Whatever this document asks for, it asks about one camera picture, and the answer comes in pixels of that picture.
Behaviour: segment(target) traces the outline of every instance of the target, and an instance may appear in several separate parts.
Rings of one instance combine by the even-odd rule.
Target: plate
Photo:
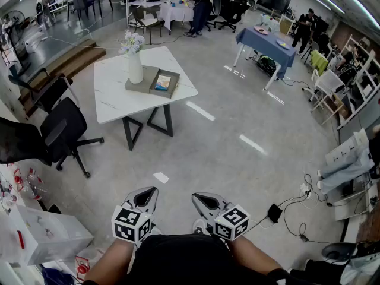
[[[277,42],[277,44],[278,44],[279,46],[281,46],[283,49],[285,49],[285,50],[289,50],[289,49],[290,49],[289,45],[287,45],[287,44],[286,44],[285,42],[283,42],[282,40],[277,39],[276,42]]]
[[[260,26],[255,26],[255,30],[258,31],[260,34],[267,35],[269,34],[269,31],[266,29],[260,27]]]

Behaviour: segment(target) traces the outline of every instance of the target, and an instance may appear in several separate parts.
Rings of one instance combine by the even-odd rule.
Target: white vase
[[[141,65],[139,52],[129,55],[129,80],[134,84],[143,80],[143,66]]]

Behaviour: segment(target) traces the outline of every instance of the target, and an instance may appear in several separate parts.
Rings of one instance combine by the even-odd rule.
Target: blue tablecloth
[[[293,65],[296,50],[290,45],[289,50],[283,49],[277,44],[277,39],[280,38],[271,33],[263,35],[256,31],[254,27],[247,27],[236,35],[236,43],[241,42],[278,62],[281,65],[281,69],[277,76],[279,78],[284,78],[286,69]]]

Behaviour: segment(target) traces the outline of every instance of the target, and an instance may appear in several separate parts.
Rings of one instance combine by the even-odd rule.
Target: book
[[[169,88],[170,78],[170,76],[159,75],[154,89],[167,91],[167,88]]]

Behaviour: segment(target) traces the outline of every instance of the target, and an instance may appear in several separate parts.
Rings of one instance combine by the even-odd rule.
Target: green cloth
[[[311,52],[311,64],[317,69],[318,75],[321,76],[328,65],[328,61],[325,56],[323,56],[317,50],[313,50]]]

